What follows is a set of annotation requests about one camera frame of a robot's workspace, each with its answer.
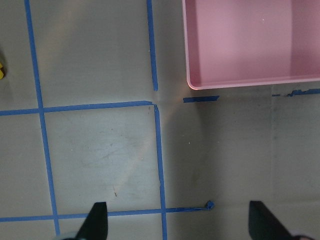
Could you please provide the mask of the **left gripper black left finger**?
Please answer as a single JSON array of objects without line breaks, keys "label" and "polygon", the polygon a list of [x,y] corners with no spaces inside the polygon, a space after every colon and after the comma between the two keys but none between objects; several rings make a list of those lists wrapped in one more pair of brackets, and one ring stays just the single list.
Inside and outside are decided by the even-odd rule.
[{"label": "left gripper black left finger", "polygon": [[106,202],[96,202],[91,208],[76,240],[106,240],[108,236],[108,211]]}]

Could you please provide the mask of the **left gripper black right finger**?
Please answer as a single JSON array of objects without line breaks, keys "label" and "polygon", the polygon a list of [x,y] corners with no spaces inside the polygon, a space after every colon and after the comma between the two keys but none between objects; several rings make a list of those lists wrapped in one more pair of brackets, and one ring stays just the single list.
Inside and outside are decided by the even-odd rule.
[{"label": "left gripper black right finger", "polygon": [[252,240],[292,240],[293,236],[262,201],[249,202],[248,232]]}]

